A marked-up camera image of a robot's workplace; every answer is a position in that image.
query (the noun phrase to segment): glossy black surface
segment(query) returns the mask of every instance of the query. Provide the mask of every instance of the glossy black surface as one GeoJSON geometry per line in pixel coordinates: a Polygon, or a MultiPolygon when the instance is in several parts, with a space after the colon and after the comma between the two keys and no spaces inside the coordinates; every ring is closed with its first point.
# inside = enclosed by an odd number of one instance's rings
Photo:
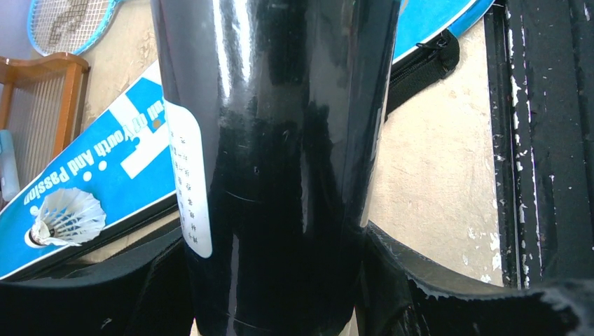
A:
{"type": "Polygon", "coordinates": [[[361,336],[594,335],[594,281],[560,279],[529,290],[456,273],[370,223],[361,336]]]}
{"type": "Polygon", "coordinates": [[[508,0],[486,18],[507,286],[594,278],[592,8],[508,0]]]}
{"type": "Polygon", "coordinates": [[[399,1],[152,5],[165,98],[202,132],[213,254],[186,249],[200,332],[338,334],[361,269],[399,1]]]}

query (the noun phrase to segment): black cylindrical tube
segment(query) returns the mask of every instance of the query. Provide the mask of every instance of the black cylindrical tube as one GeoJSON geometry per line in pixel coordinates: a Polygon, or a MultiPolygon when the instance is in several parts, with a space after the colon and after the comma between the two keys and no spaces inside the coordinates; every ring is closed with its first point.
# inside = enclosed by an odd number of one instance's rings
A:
{"type": "Polygon", "coordinates": [[[399,4],[152,0],[202,335],[349,321],[399,4]]]}

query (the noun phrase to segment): white label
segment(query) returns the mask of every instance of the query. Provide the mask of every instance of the white label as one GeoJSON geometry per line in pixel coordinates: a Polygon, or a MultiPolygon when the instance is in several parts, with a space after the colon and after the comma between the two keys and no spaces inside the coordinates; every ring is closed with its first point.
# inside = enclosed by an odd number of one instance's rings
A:
{"type": "Polygon", "coordinates": [[[190,111],[165,100],[181,231],[202,258],[212,254],[200,126],[190,111]]]}

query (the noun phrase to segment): wall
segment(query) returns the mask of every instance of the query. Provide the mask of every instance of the wall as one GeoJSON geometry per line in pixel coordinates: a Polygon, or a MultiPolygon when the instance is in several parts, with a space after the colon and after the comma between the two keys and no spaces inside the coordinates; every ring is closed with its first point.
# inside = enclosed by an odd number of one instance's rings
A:
{"type": "Polygon", "coordinates": [[[0,56],[31,58],[31,43],[27,38],[27,16],[31,0],[0,0],[0,56]]]}

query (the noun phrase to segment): black fabric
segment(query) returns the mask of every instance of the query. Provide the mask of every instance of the black fabric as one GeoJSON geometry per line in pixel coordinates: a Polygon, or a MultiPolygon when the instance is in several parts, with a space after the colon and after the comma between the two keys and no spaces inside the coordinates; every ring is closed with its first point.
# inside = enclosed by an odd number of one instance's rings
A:
{"type": "Polygon", "coordinates": [[[460,61],[460,44],[447,29],[392,66],[386,104],[388,115],[431,84],[449,76],[460,61]]]}
{"type": "Polygon", "coordinates": [[[0,282],[2,335],[183,335],[193,312],[181,229],[58,278],[0,282]]]}

